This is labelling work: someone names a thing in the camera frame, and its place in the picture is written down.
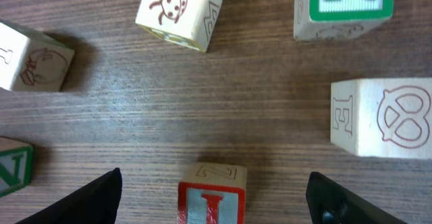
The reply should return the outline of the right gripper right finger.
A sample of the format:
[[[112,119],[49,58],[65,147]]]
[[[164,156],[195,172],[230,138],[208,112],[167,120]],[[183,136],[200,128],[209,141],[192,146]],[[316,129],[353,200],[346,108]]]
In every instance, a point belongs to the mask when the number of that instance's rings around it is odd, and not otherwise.
[[[407,224],[316,171],[306,201],[313,224]]]

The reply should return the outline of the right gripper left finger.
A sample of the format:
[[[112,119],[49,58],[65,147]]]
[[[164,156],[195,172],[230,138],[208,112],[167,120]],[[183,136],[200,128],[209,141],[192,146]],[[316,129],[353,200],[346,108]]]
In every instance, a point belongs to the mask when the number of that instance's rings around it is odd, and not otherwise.
[[[17,224],[114,224],[121,192],[122,174],[115,168]]]

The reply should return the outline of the pretzel block red side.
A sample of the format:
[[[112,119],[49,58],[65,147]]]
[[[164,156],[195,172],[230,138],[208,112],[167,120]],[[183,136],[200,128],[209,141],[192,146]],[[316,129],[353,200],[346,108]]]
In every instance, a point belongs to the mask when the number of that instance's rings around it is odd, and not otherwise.
[[[359,157],[431,158],[431,79],[331,85],[331,142]]]

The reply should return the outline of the red I block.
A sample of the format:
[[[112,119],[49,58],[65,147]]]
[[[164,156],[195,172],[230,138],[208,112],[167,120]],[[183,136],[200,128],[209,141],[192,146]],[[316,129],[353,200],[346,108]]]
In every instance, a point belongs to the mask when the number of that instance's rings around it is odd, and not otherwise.
[[[197,162],[178,184],[178,224],[244,224],[247,168]]]

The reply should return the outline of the red A letter block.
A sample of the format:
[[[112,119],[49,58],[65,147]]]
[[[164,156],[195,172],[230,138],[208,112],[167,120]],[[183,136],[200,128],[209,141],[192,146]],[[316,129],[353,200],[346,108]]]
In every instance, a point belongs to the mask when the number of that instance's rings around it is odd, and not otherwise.
[[[75,50],[34,30],[1,21],[1,88],[58,92]]]

